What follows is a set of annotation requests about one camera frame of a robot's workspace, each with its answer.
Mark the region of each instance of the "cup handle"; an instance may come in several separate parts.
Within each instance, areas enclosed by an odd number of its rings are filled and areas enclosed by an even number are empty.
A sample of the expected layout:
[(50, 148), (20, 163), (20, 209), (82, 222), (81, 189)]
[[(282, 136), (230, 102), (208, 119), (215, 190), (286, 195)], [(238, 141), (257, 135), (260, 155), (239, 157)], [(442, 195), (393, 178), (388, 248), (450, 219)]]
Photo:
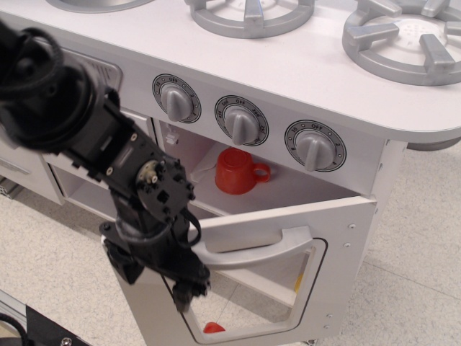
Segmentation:
[[(256, 173), (257, 171), (263, 171), (266, 174), (260, 175)], [(254, 164), (253, 174), (256, 182), (268, 182), (271, 177), (271, 169), (266, 164)]]

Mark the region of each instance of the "screw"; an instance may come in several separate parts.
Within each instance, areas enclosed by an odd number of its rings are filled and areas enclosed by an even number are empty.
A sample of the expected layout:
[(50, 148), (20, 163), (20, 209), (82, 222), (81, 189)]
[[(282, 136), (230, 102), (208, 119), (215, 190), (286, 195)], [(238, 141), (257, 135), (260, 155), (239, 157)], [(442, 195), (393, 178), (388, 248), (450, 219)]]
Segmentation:
[(65, 337), (64, 339), (61, 340), (61, 346), (71, 346), (72, 345), (72, 339), (70, 337)]

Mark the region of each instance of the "cabinet drawer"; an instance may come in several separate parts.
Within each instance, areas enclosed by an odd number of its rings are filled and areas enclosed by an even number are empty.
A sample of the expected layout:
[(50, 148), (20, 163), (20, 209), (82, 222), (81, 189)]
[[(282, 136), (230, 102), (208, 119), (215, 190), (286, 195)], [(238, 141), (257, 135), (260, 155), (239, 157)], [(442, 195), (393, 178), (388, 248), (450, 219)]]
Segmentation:
[(50, 167), (39, 154), (24, 148), (12, 149), (0, 141), (0, 175), (63, 204), (63, 196)]

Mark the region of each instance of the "control knob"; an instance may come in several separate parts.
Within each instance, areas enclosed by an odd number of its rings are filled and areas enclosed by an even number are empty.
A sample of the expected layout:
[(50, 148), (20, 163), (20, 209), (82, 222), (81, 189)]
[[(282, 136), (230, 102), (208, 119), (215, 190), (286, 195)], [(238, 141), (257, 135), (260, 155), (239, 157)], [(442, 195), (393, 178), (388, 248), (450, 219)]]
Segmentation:
[(224, 118), (225, 128), (235, 145), (250, 143), (258, 138), (259, 123), (250, 112), (240, 107), (232, 107), (225, 111)]
[(194, 111), (190, 96), (176, 84), (165, 84), (160, 92), (161, 104), (171, 121), (185, 120)]
[(296, 150), (307, 171), (325, 169), (335, 159), (333, 143), (321, 133), (303, 131), (296, 138)]

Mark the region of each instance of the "oven door handle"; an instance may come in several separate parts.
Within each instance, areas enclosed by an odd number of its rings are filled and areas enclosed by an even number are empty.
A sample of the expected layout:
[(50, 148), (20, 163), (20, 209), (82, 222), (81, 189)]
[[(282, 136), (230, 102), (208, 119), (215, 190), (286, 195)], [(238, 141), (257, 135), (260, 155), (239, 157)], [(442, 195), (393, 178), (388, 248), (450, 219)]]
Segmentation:
[(212, 270), (232, 270), (260, 265), (304, 252), (312, 241), (309, 226), (282, 229), (282, 240), (265, 247), (232, 252), (209, 252), (204, 241), (192, 247), (200, 260)]

